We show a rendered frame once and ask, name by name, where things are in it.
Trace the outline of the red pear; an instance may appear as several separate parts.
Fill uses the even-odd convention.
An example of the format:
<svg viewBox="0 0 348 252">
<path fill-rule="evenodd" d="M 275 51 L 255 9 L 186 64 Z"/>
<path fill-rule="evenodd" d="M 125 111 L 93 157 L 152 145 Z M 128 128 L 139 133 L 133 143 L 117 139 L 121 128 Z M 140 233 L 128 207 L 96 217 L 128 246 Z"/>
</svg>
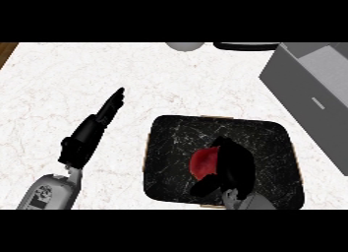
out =
<svg viewBox="0 0 348 252">
<path fill-rule="evenodd" d="M 207 175 L 217 174 L 218 147 L 196 150 L 189 164 L 189 170 L 198 180 Z"/>
</svg>

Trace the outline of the grey round object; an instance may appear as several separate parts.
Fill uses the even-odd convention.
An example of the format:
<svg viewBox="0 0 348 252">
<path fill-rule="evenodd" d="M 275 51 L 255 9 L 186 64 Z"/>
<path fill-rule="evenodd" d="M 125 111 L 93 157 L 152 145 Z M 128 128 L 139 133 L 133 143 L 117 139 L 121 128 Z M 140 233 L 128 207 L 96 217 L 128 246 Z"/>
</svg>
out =
<svg viewBox="0 0 348 252">
<path fill-rule="evenodd" d="M 202 46 L 202 42 L 168 42 L 167 45 L 177 51 L 187 52 L 198 50 Z"/>
</svg>

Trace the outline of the black marbled tray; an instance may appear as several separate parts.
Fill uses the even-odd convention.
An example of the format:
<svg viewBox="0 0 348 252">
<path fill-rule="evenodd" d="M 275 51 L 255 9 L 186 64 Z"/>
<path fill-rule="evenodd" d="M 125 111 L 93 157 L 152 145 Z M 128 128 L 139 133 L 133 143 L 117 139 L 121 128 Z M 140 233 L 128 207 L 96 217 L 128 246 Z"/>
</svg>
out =
<svg viewBox="0 0 348 252">
<path fill-rule="evenodd" d="M 221 204 L 221 192 L 207 197 L 190 195 L 196 178 L 189 164 L 195 151 L 224 137 L 254 155 L 257 181 L 254 192 L 279 210 L 304 206 L 306 193 L 295 149 L 285 127 L 270 121 L 180 115 L 156 117 L 146 147 L 143 192 L 164 202 Z"/>
</svg>

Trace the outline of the grey open box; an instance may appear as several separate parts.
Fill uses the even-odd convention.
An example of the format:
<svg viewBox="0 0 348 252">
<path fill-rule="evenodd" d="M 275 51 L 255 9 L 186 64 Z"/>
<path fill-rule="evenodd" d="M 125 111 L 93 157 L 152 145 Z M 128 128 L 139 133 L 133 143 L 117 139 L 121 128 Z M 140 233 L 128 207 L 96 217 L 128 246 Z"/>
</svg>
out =
<svg viewBox="0 0 348 252">
<path fill-rule="evenodd" d="M 348 176 L 348 42 L 285 42 L 260 80 Z"/>
</svg>

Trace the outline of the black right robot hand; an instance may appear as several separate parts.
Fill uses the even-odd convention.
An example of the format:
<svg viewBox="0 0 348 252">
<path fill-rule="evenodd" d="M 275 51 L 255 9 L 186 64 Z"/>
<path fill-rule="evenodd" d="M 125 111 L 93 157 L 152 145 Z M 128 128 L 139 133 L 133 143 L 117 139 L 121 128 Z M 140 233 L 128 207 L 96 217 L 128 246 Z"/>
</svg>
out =
<svg viewBox="0 0 348 252">
<path fill-rule="evenodd" d="M 217 137 L 211 147 L 217 151 L 217 174 L 210 174 L 198 180 L 190 189 L 190 195 L 207 197 L 215 190 L 238 191 L 238 199 L 244 200 L 254 190 L 255 162 L 252 153 L 230 138 Z"/>
</svg>

